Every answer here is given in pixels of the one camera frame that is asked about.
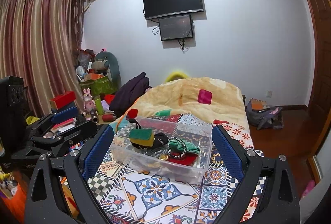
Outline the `grey knit item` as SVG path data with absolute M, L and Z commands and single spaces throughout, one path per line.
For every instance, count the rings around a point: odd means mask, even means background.
M 159 156 L 161 154 L 167 154 L 167 151 L 165 149 L 153 149 L 148 151 L 143 151 L 142 155 L 136 157 L 134 161 L 140 165 L 147 166 L 147 167 L 159 167 L 161 166 L 162 160 L 159 159 Z

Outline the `green cylindrical bottle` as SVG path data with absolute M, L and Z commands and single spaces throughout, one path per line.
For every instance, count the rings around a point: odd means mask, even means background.
M 94 102 L 95 102 L 95 107 L 98 112 L 98 115 L 103 115 L 104 109 L 103 109 L 102 100 L 101 100 L 100 96 L 95 96 Z

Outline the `clear plastic storage box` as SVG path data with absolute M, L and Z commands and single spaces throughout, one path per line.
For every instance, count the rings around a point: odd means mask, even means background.
M 129 123 L 114 135 L 113 142 L 110 145 L 110 151 L 115 161 L 124 163 L 136 171 L 146 171 L 189 184 L 197 185 L 201 183 L 210 164 L 213 144 L 211 140 L 212 127 L 210 124 L 182 124 L 141 116 L 136 119 L 144 129 L 150 128 L 154 133 L 164 133 L 168 138 L 177 137 L 198 146 L 200 148 L 198 159 L 193 166 L 162 161 L 161 166 L 154 168 L 136 163 L 134 159 L 143 156 L 142 152 L 144 150 L 132 146 L 128 136 L 131 129 L 135 127 L 135 124 Z M 165 149 L 167 151 L 167 145 L 157 149 Z

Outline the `grey green plush pillow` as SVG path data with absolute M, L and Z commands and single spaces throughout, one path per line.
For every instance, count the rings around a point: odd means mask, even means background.
M 108 79 L 117 87 L 121 86 L 120 69 L 114 54 L 103 51 L 95 56 L 91 68 L 106 73 Z

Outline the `pink rabbit plush toy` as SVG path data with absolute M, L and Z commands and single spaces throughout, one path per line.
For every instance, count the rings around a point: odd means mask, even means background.
M 83 107 L 86 114 L 93 114 L 96 112 L 95 101 L 91 95 L 90 89 L 83 89 Z

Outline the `grey backpack with books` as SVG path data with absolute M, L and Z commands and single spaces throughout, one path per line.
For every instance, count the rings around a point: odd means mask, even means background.
M 282 129 L 284 127 L 282 110 L 281 106 L 272 106 L 265 101 L 251 98 L 246 108 L 247 121 L 257 130 Z

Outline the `red rectangular box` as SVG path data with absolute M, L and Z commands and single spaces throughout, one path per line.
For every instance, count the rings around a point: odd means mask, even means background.
M 63 108 L 67 104 L 74 102 L 75 99 L 76 95 L 74 91 L 67 91 L 50 99 L 50 106 L 52 109 L 58 110 L 60 108 Z

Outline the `brown wooden door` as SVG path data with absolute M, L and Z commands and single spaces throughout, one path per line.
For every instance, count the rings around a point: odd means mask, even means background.
M 330 125 L 330 0 L 307 0 L 313 23 L 315 68 L 309 115 L 316 120 L 317 141 L 311 154 L 317 154 L 326 139 Z

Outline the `red cylindrical can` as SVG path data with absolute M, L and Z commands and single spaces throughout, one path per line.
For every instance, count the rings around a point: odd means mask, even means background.
M 109 122 L 113 122 L 116 120 L 116 116 L 114 114 L 108 113 L 108 114 L 104 114 L 102 116 L 102 121 L 104 123 L 109 123 Z

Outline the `small black wall monitor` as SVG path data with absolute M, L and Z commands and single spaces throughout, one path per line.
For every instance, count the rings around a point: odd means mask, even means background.
M 175 15 L 159 19 L 161 41 L 191 39 L 194 36 L 191 15 Z

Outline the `green yellow sponge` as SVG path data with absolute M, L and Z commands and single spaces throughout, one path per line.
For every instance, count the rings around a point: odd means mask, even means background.
M 129 134 L 132 144 L 142 147 L 152 147 L 154 144 L 154 134 L 152 129 L 132 129 Z

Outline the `red drawstring pouch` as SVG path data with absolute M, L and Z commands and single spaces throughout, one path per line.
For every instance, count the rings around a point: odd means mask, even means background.
M 169 156 L 168 162 L 172 162 L 184 166 L 193 166 L 197 159 L 198 159 L 197 154 L 186 153 L 182 158 L 174 158 L 174 156 Z

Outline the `striped red beige curtain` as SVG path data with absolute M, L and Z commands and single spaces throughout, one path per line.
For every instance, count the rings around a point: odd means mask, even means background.
M 85 0 L 1 0 L 1 77 L 21 77 L 36 116 L 50 99 L 73 91 L 83 107 L 75 66 Z

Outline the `green cloth with beaded bracelet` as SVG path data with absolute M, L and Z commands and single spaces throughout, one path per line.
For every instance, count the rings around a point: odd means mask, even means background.
M 200 148 L 191 142 L 177 137 L 168 139 L 167 152 L 174 159 L 183 159 L 186 154 L 199 154 Z

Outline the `dark purple clothing pile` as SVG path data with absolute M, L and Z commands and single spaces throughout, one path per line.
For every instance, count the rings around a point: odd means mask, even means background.
M 110 102 L 109 110 L 113 111 L 117 118 L 121 117 L 149 88 L 149 78 L 146 73 L 140 73 L 119 89 Z

